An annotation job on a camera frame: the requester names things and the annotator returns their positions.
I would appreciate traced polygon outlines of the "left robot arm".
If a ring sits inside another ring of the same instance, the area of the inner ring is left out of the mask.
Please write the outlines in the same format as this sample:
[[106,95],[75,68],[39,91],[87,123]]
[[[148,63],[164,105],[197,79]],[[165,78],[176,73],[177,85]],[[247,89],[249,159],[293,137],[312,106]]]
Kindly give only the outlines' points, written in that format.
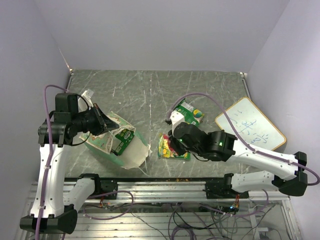
[[102,193],[99,175],[84,173],[73,189],[63,195],[67,154],[75,146],[74,137],[79,133],[96,137],[120,127],[96,103],[85,102],[85,109],[80,111],[79,98],[77,93],[58,93],[55,109],[38,128],[41,160],[38,186],[30,213],[19,223],[22,230],[36,236],[71,234],[85,200],[96,199]]

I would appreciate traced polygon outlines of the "dark green candy packet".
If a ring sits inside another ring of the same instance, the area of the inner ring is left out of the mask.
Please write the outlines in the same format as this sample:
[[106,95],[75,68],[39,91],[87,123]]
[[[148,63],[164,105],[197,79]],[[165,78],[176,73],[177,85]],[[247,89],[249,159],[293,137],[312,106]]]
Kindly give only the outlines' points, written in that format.
[[124,129],[120,133],[116,134],[113,138],[111,152],[116,156],[122,155],[133,140],[134,136],[134,131],[129,129]]

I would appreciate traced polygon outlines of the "green fruit candy packet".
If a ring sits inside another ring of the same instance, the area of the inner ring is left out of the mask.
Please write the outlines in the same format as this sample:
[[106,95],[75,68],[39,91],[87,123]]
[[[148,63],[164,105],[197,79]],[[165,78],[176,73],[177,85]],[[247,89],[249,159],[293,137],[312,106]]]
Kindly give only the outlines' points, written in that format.
[[195,126],[199,126],[205,116],[205,114],[198,108],[187,103],[185,98],[177,104],[173,110],[173,113],[174,112],[182,114],[187,123]]

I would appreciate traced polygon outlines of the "yellow gummy candy packet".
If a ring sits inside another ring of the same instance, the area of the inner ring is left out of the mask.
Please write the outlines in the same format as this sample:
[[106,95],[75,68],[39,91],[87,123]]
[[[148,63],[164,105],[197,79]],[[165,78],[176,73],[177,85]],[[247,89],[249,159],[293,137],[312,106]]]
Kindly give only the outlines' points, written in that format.
[[180,159],[184,161],[190,161],[191,156],[189,153],[184,153],[183,155],[178,155],[169,146],[169,136],[167,134],[161,133],[158,139],[157,145],[157,156],[164,159]]

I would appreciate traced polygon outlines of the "aluminium rail frame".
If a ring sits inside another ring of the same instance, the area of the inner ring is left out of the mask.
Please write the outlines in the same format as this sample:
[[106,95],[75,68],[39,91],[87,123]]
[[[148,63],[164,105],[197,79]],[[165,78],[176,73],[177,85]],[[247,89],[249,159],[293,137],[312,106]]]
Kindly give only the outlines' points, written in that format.
[[218,178],[103,178],[71,234],[42,240],[300,240],[290,198],[251,191],[219,198]]

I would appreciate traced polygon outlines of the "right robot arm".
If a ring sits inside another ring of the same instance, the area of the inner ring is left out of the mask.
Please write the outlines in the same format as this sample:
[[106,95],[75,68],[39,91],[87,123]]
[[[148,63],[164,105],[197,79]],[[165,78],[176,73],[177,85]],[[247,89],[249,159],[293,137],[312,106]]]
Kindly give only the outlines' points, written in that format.
[[307,155],[304,152],[283,154],[257,146],[249,149],[224,130],[206,133],[186,122],[172,128],[168,138],[169,147],[178,155],[191,153],[203,162],[239,162],[259,170],[225,174],[220,192],[226,198],[255,190],[278,190],[284,195],[301,197],[307,189],[308,176],[303,169],[307,165]]

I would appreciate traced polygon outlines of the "green patterned paper bag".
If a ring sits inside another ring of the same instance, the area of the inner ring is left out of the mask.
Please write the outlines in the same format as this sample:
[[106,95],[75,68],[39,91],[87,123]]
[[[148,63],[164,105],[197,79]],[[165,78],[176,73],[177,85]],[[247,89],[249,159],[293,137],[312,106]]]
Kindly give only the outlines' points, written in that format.
[[107,116],[118,124],[119,128],[101,135],[89,132],[79,136],[85,146],[95,154],[130,170],[140,169],[151,154],[151,145],[127,120],[110,111]]

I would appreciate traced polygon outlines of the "small whiteboard yellow frame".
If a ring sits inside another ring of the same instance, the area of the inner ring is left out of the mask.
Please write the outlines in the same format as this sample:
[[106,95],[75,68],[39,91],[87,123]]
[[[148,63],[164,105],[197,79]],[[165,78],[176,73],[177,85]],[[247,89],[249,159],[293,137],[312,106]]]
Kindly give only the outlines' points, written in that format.
[[248,98],[243,97],[226,110],[239,135],[249,144],[274,151],[287,139]]

